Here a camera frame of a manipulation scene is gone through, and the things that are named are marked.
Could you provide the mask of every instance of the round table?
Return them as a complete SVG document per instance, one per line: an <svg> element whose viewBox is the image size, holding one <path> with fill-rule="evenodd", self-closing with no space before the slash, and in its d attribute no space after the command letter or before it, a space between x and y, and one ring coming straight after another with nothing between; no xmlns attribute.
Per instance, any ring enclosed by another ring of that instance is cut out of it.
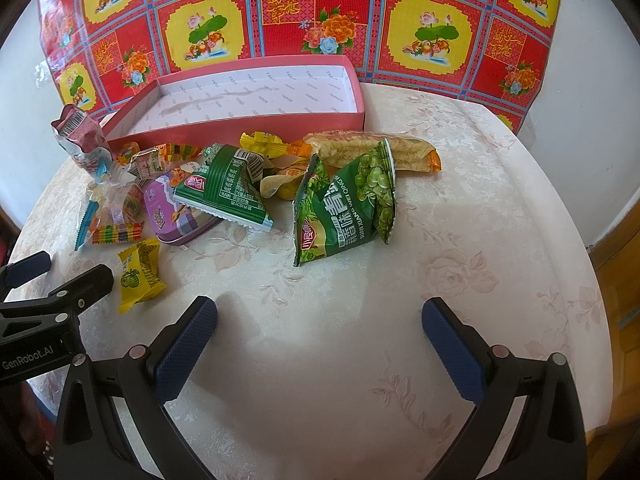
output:
<svg viewBox="0 0 640 480"><path fill-rule="evenodd" d="M166 408L219 479L424 478L472 409L422 332L420 309L431 296L489 345L540 359L564 353L585 430L609 416L612 366L598 283L540 167L481 105L390 86L362 91L366 129L414 128L442 158L437 176L398 177L389 246L377 239L294 268L292 206L270 199L268 235L225 221L185 246L162 246L166 289L118 314L118 252L126 245L73 251L89 177L68 160L14 249L12 260L46 250L53 265L9 300L45 296L98 263L111 267L113 292L81 316L94 360L149 344L199 294L216 301L218 328ZM62 368L30 381L54 413L65 375ZM141 463L157 473L121 399L117 406ZM513 434L522 402L514 406L484 472Z"/></svg>

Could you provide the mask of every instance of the silver screw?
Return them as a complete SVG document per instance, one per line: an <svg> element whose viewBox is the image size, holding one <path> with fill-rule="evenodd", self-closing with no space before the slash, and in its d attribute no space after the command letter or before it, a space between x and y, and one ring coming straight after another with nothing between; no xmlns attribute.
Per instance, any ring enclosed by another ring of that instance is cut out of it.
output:
<svg viewBox="0 0 640 480"><path fill-rule="evenodd" d="M494 355L496 357L499 357L500 359L504 359L509 355L509 349L506 346L502 346L502 345L496 345L492 347L491 352L493 352Z"/></svg>
<svg viewBox="0 0 640 480"><path fill-rule="evenodd" d="M140 359L146 353L146 348L142 345L135 345L129 350L129 357Z"/></svg>
<svg viewBox="0 0 640 480"><path fill-rule="evenodd" d="M551 358L553 359L553 362L555 362L558 366L564 366L566 364L566 357L564 357L562 354L556 352L551 356Z"/></svg>
<svg viewBox="0 0 640 480"><path fill-rule="evenodd" d="M76 354L74 355L74 358L71 359L71 362L74 364L74 366L80 366L82 363L84 363L84 361L86 361L86 355L84 354Z"/></svg>

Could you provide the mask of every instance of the red brand logo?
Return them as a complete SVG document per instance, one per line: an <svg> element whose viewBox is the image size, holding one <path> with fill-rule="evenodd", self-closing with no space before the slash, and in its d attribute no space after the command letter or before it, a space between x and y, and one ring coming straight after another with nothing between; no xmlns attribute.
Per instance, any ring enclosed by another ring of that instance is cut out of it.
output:
<svg viewBox="0 0 640 480"><path fill-rule="evenodd" d="M300 242L301 249L310 249L316 239L316 232L311 227L308 221L304 221L302 224L302 241Z"/></svg>
<svg viewBox="0 0 640 480"><path fill-rule="evenodd" d="M199 175L191 175L187 180L184 181L184 185L186 187L190 187L191 189L195 189L196 191L204 191L204 185L207 179L203 176Z"/></svg>

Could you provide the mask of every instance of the green snack bag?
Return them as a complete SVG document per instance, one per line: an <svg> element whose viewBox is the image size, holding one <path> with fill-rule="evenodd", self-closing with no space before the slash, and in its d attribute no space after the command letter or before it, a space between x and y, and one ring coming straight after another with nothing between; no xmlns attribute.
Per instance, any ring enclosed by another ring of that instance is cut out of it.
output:
<svg viewBox="0 0 640 480"><path fill-rule="evenodd" d="M270 231L267 213L254 182L262 178L264 159L228 144L202 150L204 163L175 188L175 199L241 225Z"/></svg>
<svg viewBox="0 0 640 480"><path fill-rule="evenodd" d="M396 170L385 139L330 181L317 155L294 200L294 266L345 251L380 234L385 244L396 217Z"/></svg>

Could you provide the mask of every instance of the purple tin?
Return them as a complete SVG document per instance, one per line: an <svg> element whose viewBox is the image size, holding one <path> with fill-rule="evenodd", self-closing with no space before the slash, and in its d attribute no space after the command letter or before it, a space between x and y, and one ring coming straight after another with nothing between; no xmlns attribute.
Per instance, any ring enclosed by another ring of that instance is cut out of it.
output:
<svg viewBox="0 0 640 480"><path fill-rule="evenodd" d="M176 168L145 187L145 207L149 222L161 242L180 245L203 233L221 219L185 206L174 198L174 188L188 176Z"/></svg>

